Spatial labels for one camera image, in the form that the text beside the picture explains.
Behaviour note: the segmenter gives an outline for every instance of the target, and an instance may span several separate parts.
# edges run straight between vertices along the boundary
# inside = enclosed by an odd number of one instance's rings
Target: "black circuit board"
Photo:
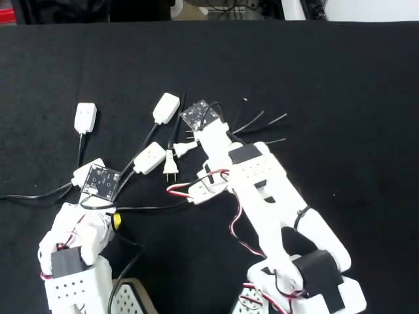
[[[187,110],[183,111],[181,113],[181,117],[193,131],[200,131],[204,126],[210,124],[220,117],[217,111],[209,108],[205,114],[203,126],[201,127],[202,116],[204,115],[207,108],[207,102],[205,100],[201,100],[189,107]]]
[[[119,179],[120,172],[98,165],[92,165],[82,192],[95,195],[105,200],[112,200],[117,191]]]

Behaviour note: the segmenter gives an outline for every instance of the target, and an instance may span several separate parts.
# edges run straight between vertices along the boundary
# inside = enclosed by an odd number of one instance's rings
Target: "black wire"
[[[177,131],[178,131],[179,125],[181,123],[181,112],[183,111],[183,108],[185,107],[185,102],[186,102],[186,93],[183,93],[181,104],[179,106],[179,111],[178,111],[177,117],[176,117],[176,123],[173,126],[173,133],[172,133],[172,136],[169,139],[168,149],[172,149],[173,143],[176,141]]]
[[[204,113],[203,113],[203,114],[202,114],[202,116],[201,116],[200,128],[199,128],[199,130],[200,130],[200,131],[202,131],[202,129],[204,128],[204,121],[205,121],[205,117],[207,116],[207,114],[208,114],[208,112],[210,111],[210,109],[211,109],[212,107],[214,107],[214,106],[217,106],[217,107],[218,107],[218,109],[220,110],[220,112],[219,112],[220,119],[221,119],[221,122],[222,122],[222,123],[224,123],[224,110],[223,110],[223,108],[222,108],[222,106],[220,105],[220,103],[219,103],[219,102],[214,101],[213,103],[210,103],[210,104],[208,105],[208,107],[206,107],[206,108],[205,108],[205,111],[204,111]]]
[[[80,134],[80,140],[79,140],[79,153],[77,155],[77,168],[81,165],[82,160],[82,146],[83,146],[83,133]]]
[[[72,183],[68,182],[63,186],[60,186],[59,188],[56,188],[55,190],[52,190],[51,192],[47,192],[45,194],[41,194],[41,195],[34,195],[34,196],[30,196],[30,195],[16,195],[16,194],[7,194],[7,195],[1,195],[0,196],[0,200],[9,200],[9,199],[16,199],[16,200],[39,200],[42,198],[47,198],[49,196],[54,195],[55,193],[61,192],[62,190],[65,190],[66,188],[71,188],[72,187]]]
[[[73,185],[69,186],[67,190],[65,190],[62,194],[60,194],[52,203],[57,204],[60,200],[62,200],[70,191],[73,189]]]
[[[132,266],[134,266],[134,264],[137,262],[137,260],[139,259],[139,257],[141,256],[141,254],[144,251],[144,246],[143,245],[141,245],[139,243],[136,243],[136,242],[133,242],[133,241],[127,239],[126,237],[124,237],[123,235],[120,234],[120,232],[115,227],[115,221],[113,220],[113,216],[111,217],[111,226],[112,226],[112,230],[114,231],[114,233],[115,233],[115,235],[116,235],[117,238],[119,238],[121,241],[123,241],[123,242],[125,242],[125,243],[127,243],[129,245],[133,245],[135,247],[138,247],[139,248],[139,252],[128,263],[128,265],[125,266],[124,270],[121,271],[121,273],[120,273],[120,275],[119,275],[119,277],[117,279],[117,282],[113,286],[112,291],[111,291],[111,295],[109,296],[109,300],[108,300],[108,303],[107,303],[107,313],[108,314],[112,314],[112,302],[113,302],[113,299],[115,297],[115,294],[118,292],[118,289],[121,286],[122,279],[130,271],[130,269],[132,268]]]
[[[148,206],[148,207],[117,207],[118,213],[169,213],[167,209],[177,209],[186,204],[188,201],[181,201],[179,203],[167,206]]]
[[[84,209],[90,209],[93,211],[99,211],[100,209],[108,209],[108,208],[112,208],[115,207],[115,203],[110,203],[108,205],[102,205],[102,206],[89,206],[89,205],[85,205],[84,203],[86,203],[93,195],[89,195],[87,198],[85,198],[84,200],[82,200],[80,202],[80,206]]]
[[[131,177],[133,175],[135,175],[136,172],[133,170],[130,172],[129,175],[127,175],[127,177],[125,178],[125,180],[119,185],[117,192],[115,193],[115,196],[113,197],[112,201],[115,201],[116,198],[118,197],[118,195],[120,194],[120,192],[122,191],[122,189],[124,188],[124,186],[128,183],[128,181],[131,179]]]
[[[120,176],[122,177],[127,171],[128,171],[128,169],[132,166],[132,164],[134,163],[134,160],[137,158],[137,156],[138,156],[138,154],[140,153],[140,152],[142,152],[144,149],[145,149],[145,147],[147,146],[147,144],[149,143],[149,141],[150,141],[150,139],[151,139],[151,137],[153,136],[153,134],[155,133],[155,131],[156,131],[156,129],[157,129],[157,127],[159,126],[159,124],[158,123],[155,123],[154,125],[153,125],[153,127],[151,128],[151,130],[150,130],[150,132],[147,134],[147,136],[146,136],[146,138],[145,138],[145,140],[144,140],[144,142],[142,142],[142,144],[141,144],[141,146],[140,146],[140,149],[139,149],[139,152],[131,159],[131,161],[128,163],[128,165],[126,165],[125,166],[125,168],[124,168],[124,170],[122,170],[122,172],[120,173]]]
[[[118,289],[121,286],[121,281],[124,279],[125,275],[130,271],[132,266],[134,266],[134,264],[137,262],[138,258],[141,256],[142,253],[143,253],[143,251],[141,251],[137,255],[135,255],[134,258],[131,260],[131,262],[129,262],[128,265],[124,268],[124,270],[121,271],[121,273],[120,273],[120,275],[117,279],[117,282],[115,283],[115,285],[112,288],[111,295],[109,296],[109,301],[107,303],[108,314],[112,314],[112,302],[113,302],[113,299],[115,297],[115,294],[118,292]]]

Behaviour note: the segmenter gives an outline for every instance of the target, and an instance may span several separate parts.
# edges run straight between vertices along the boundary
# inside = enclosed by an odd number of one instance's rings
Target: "wire bundle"
[[[237,214],[236,214],[236,216],[234,216],[233,220],[230,223],[230,226],[228,227],[230,229],[230,233],[232,234],[233,237],[235,237],[237,239],[237,241],[241,245],[243,245],[251,253],[253,253],[254,255],[258,255],[260,257],[266,258],[266,255],[262,251],[255,250],[249,244],[247,244],[246,242],[240,240],[239,237],[236,235],[236,232],[234,231],[234,224],[237,222],[237,220],[239,220],[239,218],[242,216],[242,213],[243,213],[242,204],[240,203],[240,201],[239,201],[239,199],[238,199],[237,196],[236,196],[236,198],[237,198],[237,201],[238,201]]]
[[[200,181],[204,180],[206,177],[209,177],[209,176],[211,176],[215,173],[220,173],[221,177],[225,180],[225,178],[223,177],[223,174],[224,175],[227,174],[228,170],[227,169],[218,169],[218,170],[210,171],[209,173],[204,175],[202,178],[199,178],[197,180],[193,180],[192,182],[173,184],[173,185],[167,187],[166,191],[167,191],[167,193],[169,193],[170,195],[173,195],[173,196],[180,196],[182,198],[193,199],[193,197],[190,194],[177,191],[176,189],[177,188],[184,188],[186,186],[193,185],[193,184],[195,184],[197,182],[200,182]]]

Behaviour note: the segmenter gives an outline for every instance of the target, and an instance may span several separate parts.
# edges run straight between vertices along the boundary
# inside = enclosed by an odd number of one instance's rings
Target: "black cloth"
[[[84,161],[102,157],[119,170],[153,125],[163,92],[186,92],[188,105],[219,101],[232,128],[261,109],[260,124],[288,113],[246,139],[287,138],[271,149],[350,252],[348,275],[360,282],[367,312],[414,313],[418,34],[417,23],[2,27],[0,191],[41,194],[72,178],[79,101],[100,110]],[[162,126],[154,139],[167,145],[171,132]],[[191,180],[204,158],[201,150],[182,157],[179,181]],[[135,177],[118,204],[177,202],[165,180],[161,166]],[[76,191],[68,197],[77,199]],[[37,248],[60,206],[0,206],[2,313],[46,313]],[[123,232],[146,247],[128,276],[141,280],[160,313],[228,313],[248,267],[259,261],[229,233],[235,212],[225,194],[168,215],[123,214]],[[288,231],[289,252],[300,251]],[[237,233],[257,244],[245,217]],[[104,252],[114,276],[134,254],[117,240]]]

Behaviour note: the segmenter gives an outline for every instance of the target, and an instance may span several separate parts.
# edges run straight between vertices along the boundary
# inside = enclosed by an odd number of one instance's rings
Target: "white bracket with holes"
[[[113,305],[113,314],[145,314],[135,290],[128,283],[120,286]]]
[[[71,312],[84,305],[86,313],[106,313],[112,290],[111,267],[102,256],[90,269],[45,281],[48,306],[53,314]]]
[[[256,300],[260,304],[256,304],[251,300],[247,299],[251,298]],[[268,302],[261,296],[259,292],[255,289],[243,288],[242,292],[240,293],[236,304],[231,311],[231,314],[268,314],[269,313],[269,304]]]

